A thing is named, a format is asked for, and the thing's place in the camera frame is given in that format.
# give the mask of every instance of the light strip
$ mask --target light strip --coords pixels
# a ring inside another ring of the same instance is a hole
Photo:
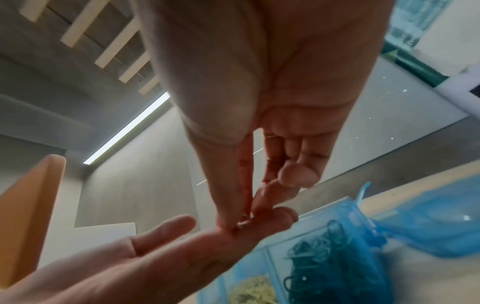
[[[130,132],[134,127],[136,127],[142,120],[147,118],[153,111],[155,111],[159,106],[161,106],[165,101],[170,98],[170,94],[165,92],[162,96],[160,96],[157,100],[155,100],[148,108],[146,108],[143,112],[140,113],[135,119],[133,119],[128,125],[126,125],[123,129],[120,130],[115,136],[112,137],[109,141],[106,142],[98,151],[96,151],[92,156],[90,156],[86,161],[83,163],[85,165],[90,165],[97,158],[102,156],[108,149],[110,149],[115,143],[117,143],[123,136],[125,136],[128,132]]]

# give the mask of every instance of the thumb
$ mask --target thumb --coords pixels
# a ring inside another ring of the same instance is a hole
[[[185,129],[207,179],[218,212],[217,224],[231,230],[241,221],[244,213],[238,146],[211,143]]]

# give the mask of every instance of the gray wall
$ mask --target gray wall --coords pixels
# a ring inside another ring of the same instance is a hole
[[[0,135],[0,193],[49,154],[62,155],[63,150]]]
[[[134,222],[141,233],[180,214],[197,211],[183,126],[170,109],[84,180],[75,226]]]

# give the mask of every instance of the wooden beam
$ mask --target wooden beam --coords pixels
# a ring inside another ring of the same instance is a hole
[[[160,83],[160,78],[155,75],[149,82],[147,82],[138,92],[142,95],[148,93],[151,89],[154,88],[157,84]]]
[[[25,0],[20,14],[32,22],[36,22],[50,0]]]
[[[127,42],[140,29],[140,22],[135,17],[129,24],[120,32],[120,34],[110,43],[100,57],[95,61],[95,64],[102,69],[112,60],[115,55],[127,44]]]
[[[62,36],[61,41],[72,48],[109,1],[110,0],[90,0]]]
[[[140,69],[147,64],[150,56],[144,52],[134,63],[119,77],[123,83],[127,83]]]

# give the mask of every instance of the fluorescent light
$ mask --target fluorescent light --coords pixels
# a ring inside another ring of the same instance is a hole
[[[120,130],[115,136],[112,137],[109,141],[106,142],[98,151],[96,151],[92,156],[90,156],[83,163],[85,165],[90,165],[102,154],[104,154],[108,149],[110,149],[117,141],[122,139],[128,132],[130,132],[135,126],[137,126],[142,120],[147,118],[153,111],[155,111],[159,106],[161,106],[165,101],[170,98],[170,94],[165,92],[157,100],[155,100],[148,108],[140,113],[134,120],[132,120],[127,126]]]

